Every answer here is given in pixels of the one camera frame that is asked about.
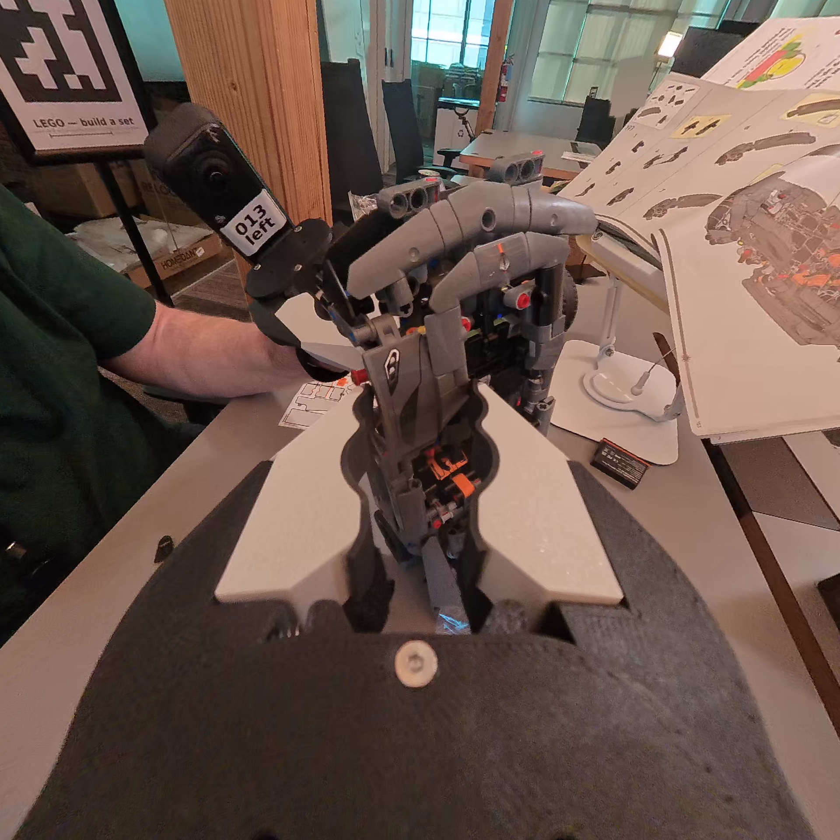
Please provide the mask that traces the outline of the brown cardboard box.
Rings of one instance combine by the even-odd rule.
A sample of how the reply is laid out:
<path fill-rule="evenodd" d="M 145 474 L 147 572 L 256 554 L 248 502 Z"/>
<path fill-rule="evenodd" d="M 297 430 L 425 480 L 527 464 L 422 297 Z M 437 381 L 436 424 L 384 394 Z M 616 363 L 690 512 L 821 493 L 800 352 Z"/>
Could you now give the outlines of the brown cardboard box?
<path fill-rule="evenodd" d="M 162 281 L 169 281 L 184 271 L 200 266 L 210 259 L 230 257 L 231 255 L 231 248 L 225 245 L 220 237 L 210 234 L 192 245 L 153 257 L 152 263 L 158 277 Z M 152 288 L 151 280 L 140 262 L 127 268 L 123 274 L 137 287 Z"/>
<path fill-rule="evenodd" d="M 27 186 L 49 214 L 99 219 L 118 213 L 97 167 L 92 163 L 32 168 Z"/>

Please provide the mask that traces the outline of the white waste bin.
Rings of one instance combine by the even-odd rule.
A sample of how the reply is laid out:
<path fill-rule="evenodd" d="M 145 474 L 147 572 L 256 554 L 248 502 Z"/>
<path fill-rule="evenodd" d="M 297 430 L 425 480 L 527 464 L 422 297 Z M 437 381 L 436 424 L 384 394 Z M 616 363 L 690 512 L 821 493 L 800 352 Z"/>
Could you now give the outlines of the white waste bin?
<path fill-rule="evenodd" d="M 433 143 L 435 165 L 445 163 L 439 150 L 462 150 L 475 138 L 477 116 L 477 102 L 438 100 Z"/>

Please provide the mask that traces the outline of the person's left forearm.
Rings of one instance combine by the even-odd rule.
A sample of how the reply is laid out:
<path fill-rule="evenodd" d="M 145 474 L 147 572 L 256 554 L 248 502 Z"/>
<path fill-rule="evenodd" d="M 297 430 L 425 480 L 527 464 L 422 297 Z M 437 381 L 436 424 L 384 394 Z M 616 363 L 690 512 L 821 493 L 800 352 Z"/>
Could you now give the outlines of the person's left forearm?
<path fill-rule="evenodd" d="M 142 339 L 100 365 L 131 382 L 194 397 L 252 396 L 312 379 L 294 349 L 271 342 L 254 324 L 160 303 Z"/>

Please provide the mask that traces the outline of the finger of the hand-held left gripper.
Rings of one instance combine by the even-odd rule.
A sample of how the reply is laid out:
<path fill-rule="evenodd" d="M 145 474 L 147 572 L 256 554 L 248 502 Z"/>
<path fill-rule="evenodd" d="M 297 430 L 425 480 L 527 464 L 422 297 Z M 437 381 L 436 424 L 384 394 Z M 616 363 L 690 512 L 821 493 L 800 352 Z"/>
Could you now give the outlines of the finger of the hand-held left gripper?
<path fill-rule="evenodd" d="M 302 294 L 283 302 L 275 319 L 291 339 L 286 349 L 275 350 L 275 375 L 302 375 L 297 351 L 302 351 L 311 364 L 327 371 L 357 371 L 363 367 L 361 351 L 339 331 L 336 323 L 316 312 L 314 297 Z"/>

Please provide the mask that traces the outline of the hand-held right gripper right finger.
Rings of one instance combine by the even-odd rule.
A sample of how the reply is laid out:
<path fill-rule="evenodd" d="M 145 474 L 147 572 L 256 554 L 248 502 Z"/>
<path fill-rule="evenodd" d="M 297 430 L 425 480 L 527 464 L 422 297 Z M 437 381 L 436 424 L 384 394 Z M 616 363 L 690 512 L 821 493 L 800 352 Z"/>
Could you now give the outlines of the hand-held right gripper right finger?
<path fill-rule="evenodd" d="M 535 631 L 551 605 L 617 606 L 624 598 L 570 461 L 488 385 L 469 409 L 470 467 L 458 587 L 473 630 L 504 606 Z"/>

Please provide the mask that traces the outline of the person's dark clothing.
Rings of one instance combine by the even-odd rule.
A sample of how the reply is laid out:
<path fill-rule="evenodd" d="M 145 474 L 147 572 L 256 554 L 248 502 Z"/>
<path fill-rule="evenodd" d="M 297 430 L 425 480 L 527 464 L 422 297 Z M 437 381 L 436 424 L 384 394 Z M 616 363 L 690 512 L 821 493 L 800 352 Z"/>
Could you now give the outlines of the person's dark clothing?
<path fill-rule="evenodd" d="M 202 428 L 100 372 L 155 300 L 1 188 L 2 644 Z"/>

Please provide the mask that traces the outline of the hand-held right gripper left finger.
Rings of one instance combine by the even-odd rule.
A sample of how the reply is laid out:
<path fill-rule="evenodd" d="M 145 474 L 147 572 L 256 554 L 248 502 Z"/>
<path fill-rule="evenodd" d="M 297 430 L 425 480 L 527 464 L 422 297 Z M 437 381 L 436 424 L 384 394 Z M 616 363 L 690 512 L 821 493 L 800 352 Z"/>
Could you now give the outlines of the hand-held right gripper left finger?
<path fill-rule="evenodd" d="M 221 603 L 284 602 L 305 622 L 336 602 L 353 630 L 381 632 L 394 582 L 361 481 L 373 390 L 357 387 L 276 453 L 215 589 Z"/>

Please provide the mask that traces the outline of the framed marker sign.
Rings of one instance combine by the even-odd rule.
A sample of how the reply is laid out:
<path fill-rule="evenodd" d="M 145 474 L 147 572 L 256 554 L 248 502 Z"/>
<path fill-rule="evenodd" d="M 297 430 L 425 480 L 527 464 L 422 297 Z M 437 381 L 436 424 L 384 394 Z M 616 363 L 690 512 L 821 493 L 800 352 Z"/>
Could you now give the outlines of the framed marker sign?
<path fill-rule="evenodd" d="M 1 2 L 2 124 L 35 165 L 142 155 L 156 124 L 114 2 Z"/>

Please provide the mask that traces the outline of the small black battery pack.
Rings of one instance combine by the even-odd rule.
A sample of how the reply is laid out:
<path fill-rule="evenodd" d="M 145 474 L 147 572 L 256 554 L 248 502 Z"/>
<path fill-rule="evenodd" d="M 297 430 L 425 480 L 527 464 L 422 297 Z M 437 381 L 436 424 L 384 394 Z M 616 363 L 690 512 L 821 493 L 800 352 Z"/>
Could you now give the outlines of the small black battery pack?
<path fill-rule="evenodd" d="M 607 438 L 596 446 L 590 466 L 612 478 L 622 487 L 634 490 L 641 483 L 650 464 Z"/>

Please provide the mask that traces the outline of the white table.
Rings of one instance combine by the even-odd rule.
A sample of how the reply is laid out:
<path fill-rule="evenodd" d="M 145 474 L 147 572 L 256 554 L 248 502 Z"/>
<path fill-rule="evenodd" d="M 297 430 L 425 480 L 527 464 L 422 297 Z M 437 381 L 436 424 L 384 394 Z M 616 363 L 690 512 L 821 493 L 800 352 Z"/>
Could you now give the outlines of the white table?
<path fill-rule="evenodd" d="M 594 143 L 493 129 L 478 134 L 460 152 L 459 160 L 467 166 L 488 170 L 498 157 L 535 151 L 543 153 L 543 176 L 555 181 L 574 179 L 601 153 Z"/>

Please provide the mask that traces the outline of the sticker sheet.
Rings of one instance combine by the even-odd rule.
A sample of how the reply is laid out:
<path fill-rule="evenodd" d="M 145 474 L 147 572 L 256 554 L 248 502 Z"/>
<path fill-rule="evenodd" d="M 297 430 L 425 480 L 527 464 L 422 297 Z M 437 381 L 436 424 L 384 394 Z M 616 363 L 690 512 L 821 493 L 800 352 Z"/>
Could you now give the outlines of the sticker sheet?
<path fill-rule="evenodd" d="M 307 382 L 292 397 L 278 425 L 298 430 L 306 429 L 334 407 L 354 396 L 358 388 L 349 376 L 332 382 Z"/>

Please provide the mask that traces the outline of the lego car chassis model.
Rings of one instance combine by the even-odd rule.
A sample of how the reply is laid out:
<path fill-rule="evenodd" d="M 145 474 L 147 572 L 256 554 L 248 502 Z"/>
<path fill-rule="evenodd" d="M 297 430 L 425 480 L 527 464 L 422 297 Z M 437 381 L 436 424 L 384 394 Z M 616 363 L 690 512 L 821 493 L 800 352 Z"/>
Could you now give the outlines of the lego car chassis model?
<path fill-rule="evenodd" d="M 428 177 L 382 190 L 377 208 L 332 245 L 321 270 L 330 315 L 373 393 L 365 418 L 374 519 L 412 562 L 463 520 L 487 480 L 467 404 L 488 381 L 541 434 L 550 386 L 577 311 L 565 264 L 595 213 L 545 191 L 535 154 L 502 159 L 493 180 L 444 191 Z"/>

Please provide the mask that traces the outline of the black sign stand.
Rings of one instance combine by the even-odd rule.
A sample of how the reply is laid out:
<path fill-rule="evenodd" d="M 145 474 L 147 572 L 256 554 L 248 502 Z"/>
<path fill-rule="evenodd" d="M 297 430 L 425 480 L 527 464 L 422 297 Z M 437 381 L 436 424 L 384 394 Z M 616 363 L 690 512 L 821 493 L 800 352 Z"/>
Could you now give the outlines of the black sign stand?
<path fill-rule="evenodd" d="M 109 163 L 105 161 L 96 161 L 94 165 L 101 177 L 102 183 L 105 185 L 108 194 L 111 197 L 112 203 L 117 211 L 117 215 L 122 222 L 123 229 L 129 238 L 138 260 L 141 263 L 146 278 L 150 282 L 157 300 L 166 307 L 173 308 L 172 297 L 165 288 L 165 284 L 161 279 L 151 253 L 143 240 L 131 209 L 124 200 L 122 190 Z"/>

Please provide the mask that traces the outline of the black office chair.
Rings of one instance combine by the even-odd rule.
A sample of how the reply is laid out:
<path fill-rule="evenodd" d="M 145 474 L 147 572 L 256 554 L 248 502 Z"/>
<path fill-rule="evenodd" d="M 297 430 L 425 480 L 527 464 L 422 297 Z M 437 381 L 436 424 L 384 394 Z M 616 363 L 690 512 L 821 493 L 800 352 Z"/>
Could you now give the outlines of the black office chair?
<path fill-rule="evenodd" d="M 383 104 L 395 154 L 395 183 L 413 182 L 430 171 L 451 180 L 456 171 L 425 161 L 423 140 L 414 108 L 413 87 L 409 79 L 381 82 Z"/>
<path fill-rule="evenodd" d="M 351 220 L 349 194 L 377 194 L 384 186 L 364 96 L 361 64 L 321 63 L 322 99 L 334 221 Z"/>

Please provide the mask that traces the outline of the instruction booklet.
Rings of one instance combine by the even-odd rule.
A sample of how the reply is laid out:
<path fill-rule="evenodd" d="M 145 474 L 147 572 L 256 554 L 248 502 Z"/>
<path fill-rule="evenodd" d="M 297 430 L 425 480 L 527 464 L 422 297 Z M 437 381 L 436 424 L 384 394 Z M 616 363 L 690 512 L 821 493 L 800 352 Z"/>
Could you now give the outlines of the instruction booklet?
<path fill-rule="evenodd" d="M 664 298 L 695 435 L 838 427 L 838 17 L 772 18 L 672 72 L 561 195 L 580 247 Z"/>

